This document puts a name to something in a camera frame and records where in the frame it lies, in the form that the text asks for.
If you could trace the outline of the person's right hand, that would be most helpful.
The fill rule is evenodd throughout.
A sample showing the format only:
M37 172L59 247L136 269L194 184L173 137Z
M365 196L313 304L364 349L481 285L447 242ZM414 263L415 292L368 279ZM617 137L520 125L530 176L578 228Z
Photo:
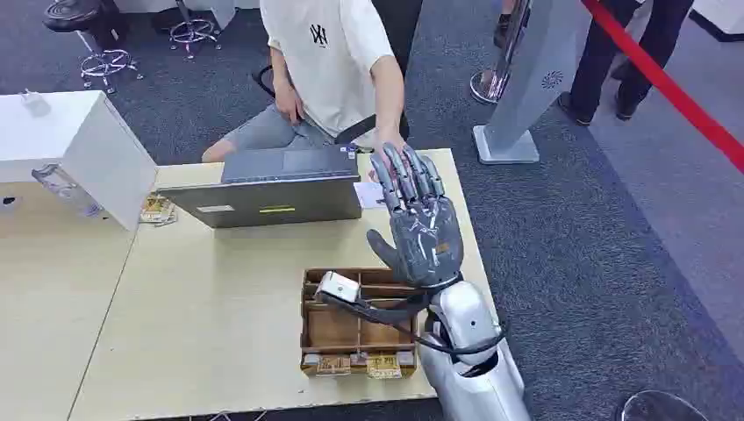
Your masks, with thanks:
M304 119L304 105L289 80L274 80L275 105L292 125L300 124Z

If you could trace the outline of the person's left hand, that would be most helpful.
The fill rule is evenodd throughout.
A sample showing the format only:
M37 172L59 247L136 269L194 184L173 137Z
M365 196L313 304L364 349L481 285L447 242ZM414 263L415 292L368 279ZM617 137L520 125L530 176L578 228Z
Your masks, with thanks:
M397 151L400 157L403 157L403 149L406 146L406 142L401 137L397 128L376 127L375 140L373 142L374 155L383 162L388 170L391 170L393 169L393 164L390 161L390 157L384 152L385 145L390 145Z

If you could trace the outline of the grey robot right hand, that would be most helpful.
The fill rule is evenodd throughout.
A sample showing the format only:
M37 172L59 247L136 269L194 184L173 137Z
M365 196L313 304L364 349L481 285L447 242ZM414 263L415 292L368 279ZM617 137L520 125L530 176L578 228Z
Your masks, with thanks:
M453 202L434 162L391 143L370 158L390 214L390 245L374 229L367 242L400 282L436 289L461 279L463 241Z

